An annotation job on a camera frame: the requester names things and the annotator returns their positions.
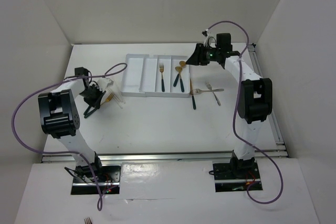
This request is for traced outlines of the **gold spoon green handle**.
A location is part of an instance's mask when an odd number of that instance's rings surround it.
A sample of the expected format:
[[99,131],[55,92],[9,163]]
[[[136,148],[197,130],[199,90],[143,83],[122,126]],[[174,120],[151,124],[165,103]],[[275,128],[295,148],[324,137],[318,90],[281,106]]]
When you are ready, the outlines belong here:
[[184,81],[183,81],[183,70],[186,67],[186,63],[185,63],[185,61],[180,61],[179,65],[180,65],[180,68],[181,68],[180,73],[179,73],[179,75],[180,75],[180,87],[181,87],[181,91],[185,92],[185,86],[184,86]]
[[180,78],[180,74],[181,74],[181,71],[182,71],[182,67],[181,66],[176,66],[175,70],[177,71],[177,75],[175,77],[175,80],[174,80],[174,83],[173,83],[173,87],[176,87],[176,85],[177,85],[177,82],[178,82],[178,80]]

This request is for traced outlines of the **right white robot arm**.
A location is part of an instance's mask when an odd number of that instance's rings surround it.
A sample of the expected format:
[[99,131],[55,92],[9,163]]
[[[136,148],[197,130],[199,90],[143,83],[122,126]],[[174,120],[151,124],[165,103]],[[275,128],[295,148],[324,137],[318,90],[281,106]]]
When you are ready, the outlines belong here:
[[240,142],[234,148],[229,162],[229,173],[235,178],[245,178],[253,171],[255,145],[260,128],[272,111],[272,81],[262,78],[245,63],[239,51],[234,51],[231,34],[221,33],[215,37],[204,31],[205,41],[196,44],[195,51],[187,60],[188,65],[206,66],[217,62],[238,83],[234,116],[243,121]]

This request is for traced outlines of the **silver fork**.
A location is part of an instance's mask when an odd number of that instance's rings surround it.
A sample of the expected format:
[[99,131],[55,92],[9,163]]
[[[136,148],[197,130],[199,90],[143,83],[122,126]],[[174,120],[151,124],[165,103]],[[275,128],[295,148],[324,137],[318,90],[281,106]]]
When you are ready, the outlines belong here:
[[190,94],[192,95],[198,95],[198,94],[202,94],[205,92],[223,92],[224,89],[213,89],[213,90],[201,90],[201,89],[193,89]]
[[214,92],[212,86],[210,85],[210,83],[209,83],[209,82],[206,82],[206,86],[207,86],[207,88],[209,89],[209,91],[213,94],[213,96],[214,96],[214,98],[215,98],[217,104],[218,104],[219,106],[221,106],[221,102],[219,101],[219,99],[218,99],[217,95],[215,94],[215,92]]

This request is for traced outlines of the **gold knife green handle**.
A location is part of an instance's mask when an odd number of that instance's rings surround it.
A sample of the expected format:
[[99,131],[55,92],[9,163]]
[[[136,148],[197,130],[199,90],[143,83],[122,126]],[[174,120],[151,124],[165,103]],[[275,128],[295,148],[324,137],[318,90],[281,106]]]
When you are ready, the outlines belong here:
[[100,109],[103,96],[104,94],[98,97],[84,98],[85,103],[88,104],[88,107],[83,113],[85,119]]
[[196,102],[195,102],[195,98],[194,98],[193,86],[192,86],[192,80],[191,80],[191,78],[190,78],[190,95],[191,95],[191,98],[192,98],[193,109],[196,110]]

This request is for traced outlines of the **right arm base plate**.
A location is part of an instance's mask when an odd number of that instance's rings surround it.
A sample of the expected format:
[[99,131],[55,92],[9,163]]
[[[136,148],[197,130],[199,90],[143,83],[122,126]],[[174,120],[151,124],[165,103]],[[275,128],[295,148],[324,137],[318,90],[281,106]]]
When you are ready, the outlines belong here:
[[215,163],[213,169],[208,173],[214,177],[217,193],[246,191],[248,186],[250,186],[249,190],[251,191],[263,190],[257,163],[240,175],[234,175],[229,163]]

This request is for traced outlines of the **gold fork green handle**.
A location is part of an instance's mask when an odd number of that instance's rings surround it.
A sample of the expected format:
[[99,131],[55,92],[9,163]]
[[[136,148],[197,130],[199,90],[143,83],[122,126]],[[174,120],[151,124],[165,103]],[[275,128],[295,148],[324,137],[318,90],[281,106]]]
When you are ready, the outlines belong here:
[[104,99],[104,101],[101,103],[101,105],[110,102],[110,101],[113,99],[113,97],[114,97],[114,93],[109,94],[109,95]]
[[165,92],[165,84],[164,84],[164,77],[163,77],[164,63],[159,63],[159,71],[161,73],[161,90],[162,92]]

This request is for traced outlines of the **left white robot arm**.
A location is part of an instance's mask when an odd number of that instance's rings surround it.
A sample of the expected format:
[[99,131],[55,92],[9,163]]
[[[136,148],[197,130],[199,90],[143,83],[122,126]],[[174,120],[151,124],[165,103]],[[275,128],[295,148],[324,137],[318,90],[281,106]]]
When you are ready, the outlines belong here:
[[88,146],[79,132],[80,116],[75,98],[80,95],[88,104],[84,112],[87,116],[100,108],[106,92],[98,84],[90,84],[88,76],[88,69],[75,68],[75,77],[80,79],[64,83],[52,92],[40,94],[38,105],[43,132],[58,139],[71,152],[76,161],[74,174],[78,177],[86,176],[96,182],[103,177],[104,169],[97,153]]

